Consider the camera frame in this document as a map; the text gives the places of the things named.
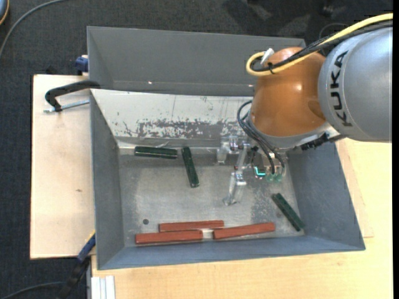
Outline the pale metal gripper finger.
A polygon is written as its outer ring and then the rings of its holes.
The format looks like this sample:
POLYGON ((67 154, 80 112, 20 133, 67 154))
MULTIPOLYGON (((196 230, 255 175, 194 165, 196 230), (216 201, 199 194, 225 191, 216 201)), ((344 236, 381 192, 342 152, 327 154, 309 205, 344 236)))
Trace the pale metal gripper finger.
POLYGON ((238 136, 224 136, 220 139, 219 148, 216 150, 216 160, 223 164, 227 161, 228 156, 239 154, 240 138, 238 136))
POLYGON ((231 173, 228 194, 223 199, 224 204, 226 206, 231 206, 240 202, 246 186, 247 182, 242 171, 235 171, 231 173))

